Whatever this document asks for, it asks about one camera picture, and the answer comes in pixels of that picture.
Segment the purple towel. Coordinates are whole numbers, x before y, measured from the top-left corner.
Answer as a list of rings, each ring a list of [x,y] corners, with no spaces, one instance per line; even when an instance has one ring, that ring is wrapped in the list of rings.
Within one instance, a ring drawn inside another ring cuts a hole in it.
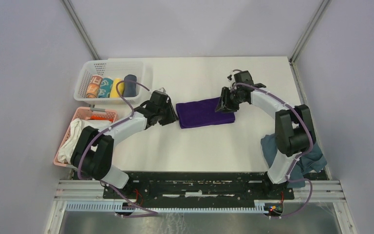
[[[210,125],[230,124],[235,122],[233,113],[216,112],[219,98],[177,103],[175,105],[182,129],[198,128]]]

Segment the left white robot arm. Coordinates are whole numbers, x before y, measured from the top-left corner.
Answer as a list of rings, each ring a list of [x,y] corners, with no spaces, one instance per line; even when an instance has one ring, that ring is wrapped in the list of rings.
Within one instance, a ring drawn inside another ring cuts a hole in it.
[[[128,182],[129,175],[112,163],[115,146],[155,124],[165,126],[176,121],[178,117],[169,95],[155,90],[148,100],[132,108],[127,117],[110,126],[102,130],[85,127],[72,153],[71,164],[81,175],[114,186],[121,198],[128,198],[133,194],[134,186]]]

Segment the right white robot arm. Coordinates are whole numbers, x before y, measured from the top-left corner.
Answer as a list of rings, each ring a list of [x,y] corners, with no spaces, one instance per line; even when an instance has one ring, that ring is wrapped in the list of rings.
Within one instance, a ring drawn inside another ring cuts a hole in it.
[[[269,181],[262,185],[262,194],[274,199],[281,186],[290,181],[290,174],[299,159],[310,152],[316,140],[310,109],[292,106],[262,83],[254,83],[249,71],[234,69],[228,76],[230,86],[223,87],[215,111],[233,113],[240,104],[248,103],[262,109],[275,121],[277,154],[267,171]]]

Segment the dark grey towel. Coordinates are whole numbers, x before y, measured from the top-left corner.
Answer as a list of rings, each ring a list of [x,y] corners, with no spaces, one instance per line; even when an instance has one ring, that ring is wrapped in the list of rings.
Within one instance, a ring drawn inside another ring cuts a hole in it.
[[[123,97],[130,98],[137,96],[136,83],[137,77],[133,74],[129,74],[124,77],[124,92]]]

